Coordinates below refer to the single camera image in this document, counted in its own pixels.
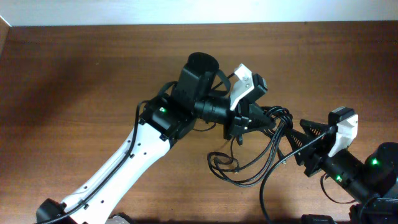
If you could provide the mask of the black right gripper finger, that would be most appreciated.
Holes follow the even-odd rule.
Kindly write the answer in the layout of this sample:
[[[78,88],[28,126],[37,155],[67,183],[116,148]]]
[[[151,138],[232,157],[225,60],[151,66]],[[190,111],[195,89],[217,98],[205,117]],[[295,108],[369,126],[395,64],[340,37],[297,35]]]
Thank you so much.
[[[322,133],[329,130],[329,126],[327,124],[317,123],[306,119],[301,119],[300,125],[305,134],[309,135],[310,137],[318,137]]]
[[[319,164],[320,157],[315,154],[315,143],[307,147],[305,147],[305,145],[315,140],[322,133],[323,132],[319,129],[308,131],[306,133],[301,133],[299,131],[296,131],[295,129],[285,130],[285,136],[287,137],[292,150],[296,151],[302,148],[300,152],[297,152],[294,155],[296,163],[299,166],[317,166]]]

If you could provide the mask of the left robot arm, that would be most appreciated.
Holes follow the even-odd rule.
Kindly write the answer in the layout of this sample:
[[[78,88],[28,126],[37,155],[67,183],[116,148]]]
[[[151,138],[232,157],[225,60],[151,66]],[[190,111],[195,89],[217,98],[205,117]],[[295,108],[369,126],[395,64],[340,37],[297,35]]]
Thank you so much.
[[[275,122],[257,104],[267,93],[265,79],[245,65],[233,75],[236,83],[214,57],[192,53],[176,82],[138,105],[134,127],[120,148],[74,193],[61,202],[45,200],[37,209],[37,223],[105,223],[140,176],[198,119],[221,124],[225,139],[273,128]]]

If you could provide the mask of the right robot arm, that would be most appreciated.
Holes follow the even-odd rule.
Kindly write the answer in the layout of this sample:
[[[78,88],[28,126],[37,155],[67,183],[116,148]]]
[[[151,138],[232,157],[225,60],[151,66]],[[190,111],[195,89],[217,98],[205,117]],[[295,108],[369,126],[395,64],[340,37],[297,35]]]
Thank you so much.
[[[303,119],[302,131],[288,129],[298,165],[311,177],[323,171],[351,195],[351,223],[397,223],[397,143],[384,142],[364,162],[349,152],[358,135],[359,116],[341,106],[326,124]]]

